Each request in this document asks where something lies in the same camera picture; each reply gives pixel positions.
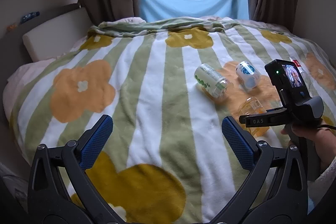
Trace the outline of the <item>person's right hand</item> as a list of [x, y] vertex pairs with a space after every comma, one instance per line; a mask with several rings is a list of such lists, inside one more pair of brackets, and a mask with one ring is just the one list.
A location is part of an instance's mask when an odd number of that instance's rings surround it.
[[311, 140], [315, 145], [317, 155], [321, 160], [321, 172], [324, 172], [335, 158], [335, 135], [329, 128], [317, 129], [291, 126], [291, 131], [298, 137]]

